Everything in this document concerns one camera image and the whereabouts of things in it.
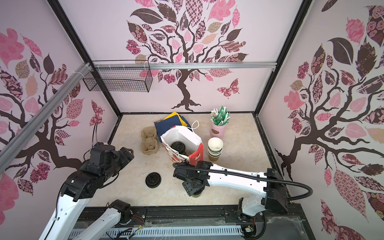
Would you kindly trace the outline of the white red paper bag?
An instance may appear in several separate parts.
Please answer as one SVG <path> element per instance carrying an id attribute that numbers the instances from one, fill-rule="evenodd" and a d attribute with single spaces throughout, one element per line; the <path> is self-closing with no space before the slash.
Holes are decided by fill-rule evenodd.
<path id="1" fill-rule="evenodd" d="M 199 126 L 199 121 L 194 121 L 191 127 L 174 126 L 160 136 L 169 159 L 173 163 L 187 162 L 195 166 L 199 161 L 204 160 L 202 138 L 194 132 Z M 185 150 L 172 148 L 175 143 L 183 144 Z"/>

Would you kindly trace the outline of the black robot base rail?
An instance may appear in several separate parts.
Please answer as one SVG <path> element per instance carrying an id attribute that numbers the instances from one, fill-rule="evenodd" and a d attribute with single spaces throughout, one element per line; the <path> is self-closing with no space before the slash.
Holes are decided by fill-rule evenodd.
<path id="1" fill-rule="evenodd" d="M 77 240 L 87 227 L 95 222 L 107 207 L 87 207 L 72 230 L 69 239 Z M 240 226 L 242 236 L 122 238 L 119 233 L 110 240 L 313 240 L 315 236 L 301 205 L 289 205 L 286 214 L 268 211 L 254 217 L 241 216 L 236 205 L 216 206 L 156 206 L 133 207 L 132 220 L 112 228 Z"/>

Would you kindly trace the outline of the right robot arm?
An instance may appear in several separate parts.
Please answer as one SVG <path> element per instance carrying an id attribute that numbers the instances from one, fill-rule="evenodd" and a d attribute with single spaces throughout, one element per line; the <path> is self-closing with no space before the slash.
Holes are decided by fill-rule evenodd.
<path id="1" fill-rule="evenodd" d="M 211 162 L 174 163 L 173 176 L 183 181 L 187 194 L 197 196 L 205 187 L 228 187 L 252 195 L 239 200 L 240 215 L 254 217 L 263 211 L 286 214 L 288 203 L 310 197 L 313 189 L 305 184 L 285 181 L 278 171 L 244 172 L 228 169 Z"/>

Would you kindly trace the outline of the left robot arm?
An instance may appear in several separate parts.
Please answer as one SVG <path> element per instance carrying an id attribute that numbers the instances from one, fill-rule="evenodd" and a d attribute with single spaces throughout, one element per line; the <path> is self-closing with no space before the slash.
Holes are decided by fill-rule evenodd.
<path id="1" fill-rule="evenodd" d="M 114 146 L 96 143 L 90 150 L 90 158 L 63 183 L 55 211 L 40 239 L 67 240 L 96 191 L 106 187 L 108 179 L 117 177 L 133 159 L 132 149 L 116 150 Z M 115 200 L 76 239 L 98 240 L 115 225 L 130 223 L 132 216 L 130 204 Z"/>

